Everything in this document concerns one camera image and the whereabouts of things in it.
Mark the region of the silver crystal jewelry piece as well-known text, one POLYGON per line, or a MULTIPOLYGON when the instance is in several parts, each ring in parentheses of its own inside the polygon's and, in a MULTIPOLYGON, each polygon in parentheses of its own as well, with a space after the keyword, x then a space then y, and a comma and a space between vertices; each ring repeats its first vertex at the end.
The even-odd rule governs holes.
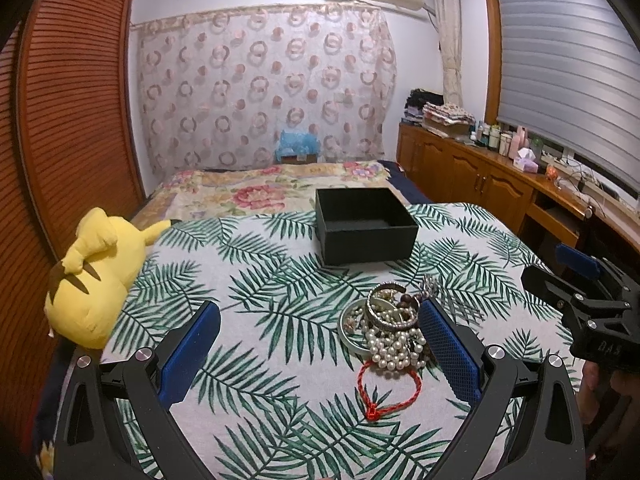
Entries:
POLYGON ((437 275, 425 274, 419 287, 421 300, 436 299, 439 295, 440 279, 437 275))

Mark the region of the stack of folded clothes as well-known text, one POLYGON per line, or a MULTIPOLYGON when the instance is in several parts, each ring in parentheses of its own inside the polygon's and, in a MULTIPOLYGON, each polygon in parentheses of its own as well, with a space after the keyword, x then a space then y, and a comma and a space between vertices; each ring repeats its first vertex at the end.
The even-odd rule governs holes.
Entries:
POLYGON ((422 127, 434 124, 442 130, 460 127, 463 132, 468 132, 476 123, 471 113, 457 104, 446 102, 442 94, 420 88, 410 91, 402 121, 422 127))

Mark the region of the palm leaf print cloth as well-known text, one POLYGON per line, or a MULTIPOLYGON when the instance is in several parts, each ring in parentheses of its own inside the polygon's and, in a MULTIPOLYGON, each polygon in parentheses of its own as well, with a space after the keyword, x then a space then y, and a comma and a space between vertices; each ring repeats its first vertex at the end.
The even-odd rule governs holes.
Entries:
POLYGON ((539 361, 560 356, 572 382, 582 362, 550 307, 526 292, 537 262, 492 214, 471 204, 413 205, 411 256, 329 268, 313 212, 176 224, 132 285, 103 359, 153 348, 206 300, 221 329, 171 413, 218 479, 423 479, 468 404, 434 365, 421 381, 363 368, 337 335, 348 304, 378 284, 416 292, 437 275, 445 306, 485 344, 539 361))

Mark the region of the pale green jade bangle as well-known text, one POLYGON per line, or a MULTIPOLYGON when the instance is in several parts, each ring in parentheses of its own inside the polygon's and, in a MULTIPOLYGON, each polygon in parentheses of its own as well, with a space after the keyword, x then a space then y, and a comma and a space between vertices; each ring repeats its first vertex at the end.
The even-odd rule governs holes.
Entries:
POLYGON ((370 326, 364 313, 365 306, 366 300, 357 299, 344 307, 338 316, 336 331, 341 343, 351 354, 370 359, 372 351, 367 338, 370 326))

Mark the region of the floral bed quilt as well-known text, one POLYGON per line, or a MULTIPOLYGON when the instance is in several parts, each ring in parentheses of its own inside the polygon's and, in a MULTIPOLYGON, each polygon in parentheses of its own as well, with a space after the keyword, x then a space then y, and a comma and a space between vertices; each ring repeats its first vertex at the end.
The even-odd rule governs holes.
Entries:
POLYGON ((146 229, 160 220, 241 217, 314 209, 318 188, 389 188, 380 162, 315 162, 215 172, 180 171, 161 183, 132 223, 146 229))

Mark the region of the grey window blind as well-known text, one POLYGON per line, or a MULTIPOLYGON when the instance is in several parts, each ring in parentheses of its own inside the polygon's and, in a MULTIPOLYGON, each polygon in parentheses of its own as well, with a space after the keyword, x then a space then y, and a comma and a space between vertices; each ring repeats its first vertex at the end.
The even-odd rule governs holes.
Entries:
POLYGON ((639 186, 639 50, 606 0, 498 0, 499 122, 639 186))

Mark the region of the wooden sideboard cabinet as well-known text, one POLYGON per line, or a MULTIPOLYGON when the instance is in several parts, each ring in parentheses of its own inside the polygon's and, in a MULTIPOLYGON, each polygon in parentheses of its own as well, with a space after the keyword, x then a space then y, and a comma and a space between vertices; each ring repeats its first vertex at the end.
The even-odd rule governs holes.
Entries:
POLYGON ((557 274, 555 247, 572 246, 639 278, 639 228, 626 229, 594 198, 542 174, 524 174, 496 152, 443 139, 417 126, 398 128, 397 161, 426 197, 484 207, 557 274))

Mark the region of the wooden louvered wardrobe door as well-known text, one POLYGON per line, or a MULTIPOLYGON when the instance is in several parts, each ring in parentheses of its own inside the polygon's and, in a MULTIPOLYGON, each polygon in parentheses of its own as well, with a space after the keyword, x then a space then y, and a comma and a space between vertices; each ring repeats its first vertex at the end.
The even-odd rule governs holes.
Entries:
POLYGON ((28 448, 54 349, 48 274, 80 218, 143 188, 127 84, 132 0, 21 0, 1 22, 1 435, 28 448))

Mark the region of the blue plush toy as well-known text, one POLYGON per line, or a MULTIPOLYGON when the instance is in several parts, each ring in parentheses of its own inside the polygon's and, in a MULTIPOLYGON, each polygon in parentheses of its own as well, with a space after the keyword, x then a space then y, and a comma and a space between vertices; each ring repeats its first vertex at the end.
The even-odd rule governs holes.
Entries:
POLYGON ((306 162, 317 160, 319 154, 320 142, 313 133, 282 130, 274 150, 274 159, 277 162, 284 162, 285 159, 306 162))

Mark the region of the beige window drape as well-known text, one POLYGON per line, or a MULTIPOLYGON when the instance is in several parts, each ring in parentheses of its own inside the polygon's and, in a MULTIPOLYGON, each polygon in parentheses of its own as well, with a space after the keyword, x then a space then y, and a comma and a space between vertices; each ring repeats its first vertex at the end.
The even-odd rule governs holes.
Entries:
POLYGON ((460 0, 434 0, 439 51, 442 57, 442 90, 447 103, 462 106, 462 31, 460 0))

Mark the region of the pink tissue box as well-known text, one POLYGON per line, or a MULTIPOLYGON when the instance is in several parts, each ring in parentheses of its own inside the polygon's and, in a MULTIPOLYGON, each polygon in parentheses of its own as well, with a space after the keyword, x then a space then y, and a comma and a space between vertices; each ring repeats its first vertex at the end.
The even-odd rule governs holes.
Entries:
POLYGON ((536 155, 531 148, 520 148, 516 153, 513 166, 526 174, 536 174, 538 172, 538 162, 536 155))

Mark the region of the black square jewelry box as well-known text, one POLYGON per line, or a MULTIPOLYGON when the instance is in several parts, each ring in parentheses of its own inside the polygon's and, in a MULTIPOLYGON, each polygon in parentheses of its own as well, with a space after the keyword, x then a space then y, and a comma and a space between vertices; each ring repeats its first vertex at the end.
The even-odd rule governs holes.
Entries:
POLYGON ((389 188, 318 188, 316 222, 328 266, 405 260, 419 231, 389 188))

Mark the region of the yellow pikachu plush toy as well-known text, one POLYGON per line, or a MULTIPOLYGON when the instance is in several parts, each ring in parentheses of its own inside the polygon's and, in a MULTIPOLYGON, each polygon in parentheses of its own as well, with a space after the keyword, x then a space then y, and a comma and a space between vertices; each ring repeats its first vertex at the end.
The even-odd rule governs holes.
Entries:
POLYGON ((96 207, 79 221, 76 238, 50 271, 43 311, 50 336, 102 349, 111 338, 129 289, 140 273, 146 248, 174 220, 144 230, 96 207))

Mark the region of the circle pattern sheer curtain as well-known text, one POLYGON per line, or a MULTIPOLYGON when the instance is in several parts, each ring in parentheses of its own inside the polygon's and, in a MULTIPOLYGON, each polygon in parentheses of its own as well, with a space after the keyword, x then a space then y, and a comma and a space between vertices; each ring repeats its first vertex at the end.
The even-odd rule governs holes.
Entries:
POLYGON ((282 130, 313 133, 322 162, 383 155, 396 51, 366 4, 247 6, 139 26, 142 131, 153 174, 275 162, 282 130))

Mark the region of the pink bottle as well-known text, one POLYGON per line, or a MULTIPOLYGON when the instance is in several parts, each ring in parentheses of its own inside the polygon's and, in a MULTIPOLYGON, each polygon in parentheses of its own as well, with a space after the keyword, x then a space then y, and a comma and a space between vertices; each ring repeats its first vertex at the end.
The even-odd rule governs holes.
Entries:
POLYGON ((522 148, 526 147, 526 142, 527 129, 523 126, 518 126, 511 142, 511 157, 513 159, 518 159, 521 157, 520 151, 522 148))

